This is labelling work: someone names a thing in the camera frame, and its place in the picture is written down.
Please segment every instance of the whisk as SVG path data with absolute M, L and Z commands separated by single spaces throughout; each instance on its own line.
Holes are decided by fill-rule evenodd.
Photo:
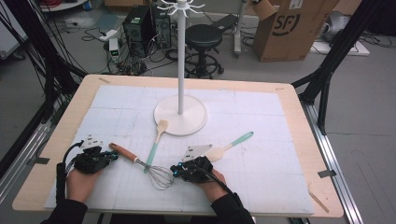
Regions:
M 109 146 L 113 150 L 119 152 L 125 158 L 129 159 L 130 161 L 137 162 L 137 163 L 141 164 L 142 166 L 144 166 L 145 169 L 148 170 L 149 180 L 151 182 L 151 185 L 155 189 L 164 190 L 164 189 L 167 189 L 172 186 L 172 184 L 174 182 L 174 178 L 172 176 L 171 170 L 166 169 L 161 166 L 147 165 L 144 162 L 142 162 L 141 160 L 139 160 L 138 157 L 134 153 L 128 151 L 124 147 L 121 147 L 117 144 L 110 143 Z

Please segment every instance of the hand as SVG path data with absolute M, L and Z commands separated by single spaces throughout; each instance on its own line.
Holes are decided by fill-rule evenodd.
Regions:
M 212 174 L 215 175 L 221 182 L 223 182 L 224 184 L 226 184 L 226 183 L 225 183 L 224 175 L 222 175 L 221 173 L 219 173 L 219 172 L 218 172 L 217 170 L 215 170 L 215 169 L 212 169 Z M 226 195 L 226 194 L 228 193 L 225 189 L 223 189 L 223 188 L 218 184 L 218 182 L 216 182 L 216 181 L 214 181 L 214 180 L 213 180 L 213 181 L 206 182 L 206 183 L 203 183 L 203 184 L 197 184 L 197 186 L 200 187 L 200 188 L 204 191 L 204 193 L 205 193 L 207 199 L 208 199 L 210 202 L 212 202 L 212 203 L 213 203 L 215 200 L 221 198 L 222 196 L 224 196 L 224 195 Z
M 87 175 L 73 169 L 66 180 L 67 199 L 85 203 L 93 191 L 96 179 L 102 172 L 103 170 L 96 174 Z

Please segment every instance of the office chair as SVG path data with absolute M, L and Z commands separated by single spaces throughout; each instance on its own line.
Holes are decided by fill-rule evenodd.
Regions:
M 192 64 L 194 66 L 193 69 L 188 69 L 186 66 L 186 78 L 190 76 L 209 76 L 210 79 L 213 79 L 212 74 L 216 71 L 218 71 L 219 74 L 224 72 L 224 68 L 221 64 L 219 64 L 213 56 L 206 54 L 207 51 L 212 49 L 219 54 L 216 47 L 221 43 L 221 40 L 221 30 L 215 26 L 198 24 L 186 29 L 186 45 L 189 49 L 198 51 L 190 55 L 191 58 L 198 56 L 198 62 L 186 61 L 186 64 Z

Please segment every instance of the spatula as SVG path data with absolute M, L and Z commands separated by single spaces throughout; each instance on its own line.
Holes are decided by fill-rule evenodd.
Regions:
M 240 136 L 238 139 L 233 141 L 230 145 L 227 147 L 215 147 L 205 153 L 205 156 L 210 160 L 210 161 L 218 161 L 224 156 L 224 153 L 227 149 L 247 140 L 249 137 L 253 135 L 253 132 L 250 133 L 245 133 L 244 135 Z
M 165 132 L 166 128 L 168 127 L 168 121 L 165 119 L 161 119 L 158 122 L 157 126 L 157 138 L 155 139 L 154 145 L 151 148 L 151 151 L 148 156 L 148 160 L 146 162 L 147 165 L 151 165 L 152 161 L 154 160 L 155 152 L 157 151 L 158 142 L 160 141 L 161 134 Z

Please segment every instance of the person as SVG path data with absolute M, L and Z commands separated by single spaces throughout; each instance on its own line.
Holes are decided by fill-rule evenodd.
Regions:
M 41 222 L 41 224 L 82 223 L 88 210 L 85 202 L 90 197 L 95 182 L 102 172 L 103 170 L 93 175 L 87 175 L 83 174 L 77 169 L 73 169 L 66 179 L 67 199 L 60 200 L 49 218 Z M 226 183 L 224 175 L 217 170 L 213 169 L 212 174 L 224 184 Z M 248 210 L 242 206 L 239 206 L 233 195 L 230 195 L 217 182 L 210 181 L 196 185 L 204 191 L 207 199 L 212 202 L 211 206 L 217 215 L 217 223 L 254 223 Z M 202 218 L 198 217 L 193 222 L 199 223 L 200 221 L 203 220 Z

